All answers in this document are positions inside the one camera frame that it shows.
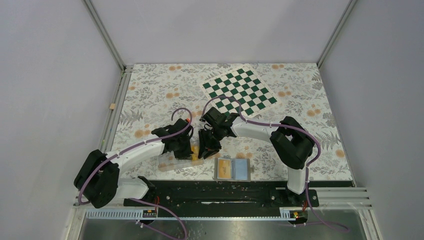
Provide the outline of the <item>grey leather card holder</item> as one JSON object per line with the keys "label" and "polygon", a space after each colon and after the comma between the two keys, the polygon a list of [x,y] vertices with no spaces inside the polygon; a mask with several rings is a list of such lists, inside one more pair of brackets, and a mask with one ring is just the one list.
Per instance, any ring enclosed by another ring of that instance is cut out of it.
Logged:
{"label": "grey leather card holder", "polygon": [[[218,159],[231,160],[231,179],[217,178]],[[250,182],[252,168],[248,158],[216,158],[214,161],[213,180],[216,182]]]}

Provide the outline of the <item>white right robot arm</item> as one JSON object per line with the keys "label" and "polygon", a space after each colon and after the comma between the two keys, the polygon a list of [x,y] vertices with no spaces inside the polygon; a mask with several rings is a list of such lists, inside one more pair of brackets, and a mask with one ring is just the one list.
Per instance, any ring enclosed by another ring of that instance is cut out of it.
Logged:
{"label": "white right robot arm", "polygon": [[266,123],[244,118],[239,113],[224,114],[212,107],[201,120],[207,127],[198,132],[198,158],[206,159],[218,153],[224,138],[245,137],[270,143],[288,168],[287,201],[299,206],[307,199],[307,159],[319,143],[293,117]]}

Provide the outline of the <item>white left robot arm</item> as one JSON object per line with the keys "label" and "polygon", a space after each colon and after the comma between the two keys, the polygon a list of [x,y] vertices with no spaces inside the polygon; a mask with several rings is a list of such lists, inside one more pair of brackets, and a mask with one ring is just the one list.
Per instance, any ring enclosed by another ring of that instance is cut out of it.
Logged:
{"label": "white left robot arm", "polygon": [[87,156],[73,185],[97,209],[113,200],[130,198],[148,206],[155,200],[153,185],[145,177],[124,178],[122,174],[166,153],[187,159],[193,153],[190,142],[193,132],[190,121],[179,118],[174,124],[154,129],[145,140],[124,150],[103,153],[95,149]]}

